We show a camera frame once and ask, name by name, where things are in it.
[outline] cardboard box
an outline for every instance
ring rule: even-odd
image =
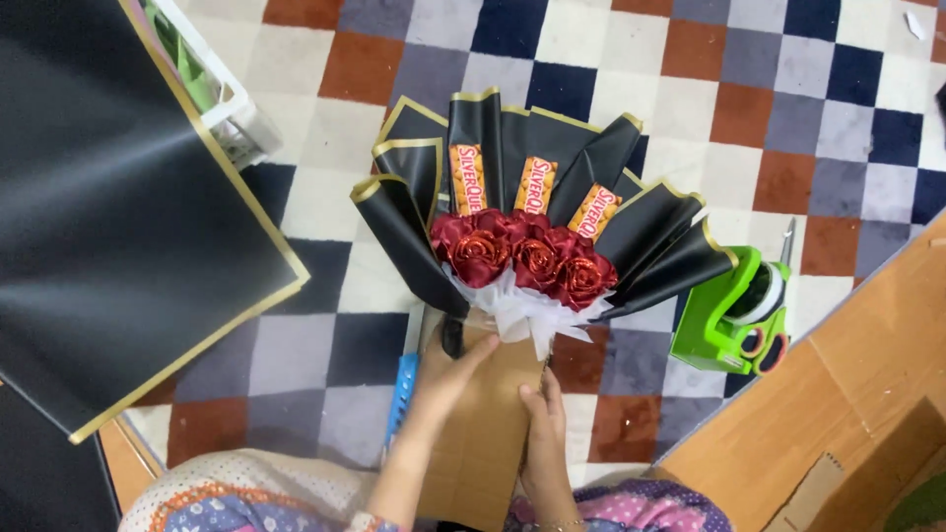
[[[427,330],[430,321],[425,316]],[[472,346],[488,333],[466,327],[464,344]],[[518,387],[526,382],[538,388],[544,367],[528,338],[500,344],[477,368],[433,449],[418,516],[483,532],[502,530],[529,430]]]
[[[794,532],[876,529],[946,447],[944,238],[939,217],[655,475],[705,493],[740,532],[758,531],[829,452],[844,474],[805,503]]]

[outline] paper scrap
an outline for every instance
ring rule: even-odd
[[[923,29],[923,26],[920,24],[920,19],[917,18],[917,15],[913,14],[913,11],[907,11],[903,14],[903,18],[906,19],[906,25],[910,28],[910,33],[913,33],[913,36],[921,41],[926,40],[926,30]]]

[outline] bracelet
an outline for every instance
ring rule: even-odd
[[[569,526],[575,526],[576,524],[584,524],[584,523],[585,523],[585,520],[584,520],[584,519],[578,519],[578,520],[575,520],[575,521],[566,521],[566,522],[558,521],[558,522],[555,522],[555,523],[548,523],[548,524],[538,524],[538,523],[536,523],[536,524],[533,524],[533,528],[532,528],[532,529],[533,529],[533,530],[536,530],[536,529],[549,529],[549,530],[556,530],[557,532],[565,532],[566,528],[568,528]]]

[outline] person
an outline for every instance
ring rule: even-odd
[[[125,514],[119,532],[395,532],[423,529],[415,510],[431,449],[477,366],[499,344],[488,336],[459,360],[436,332],[423,352],[409,412],[380,473],[263,452],[215,452],[158,478]],[[730,532],[706,497],[670,481],[631,479],[572,492],[565,462],[565,408],[550,369],[543,390],[519,394],[530,414],[524,497],[504,530]]]

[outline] bouquet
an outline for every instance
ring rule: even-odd
[[[583,326],[737,264],[693,223],[699,195],[624,167],[641,129],[503,107],[495,87],[453,95],[449,120],[402,97],[373,149],[381,173],[352,200],[414,294],[458,319],[482,310],[542,360],[555,334],[590,342]]]

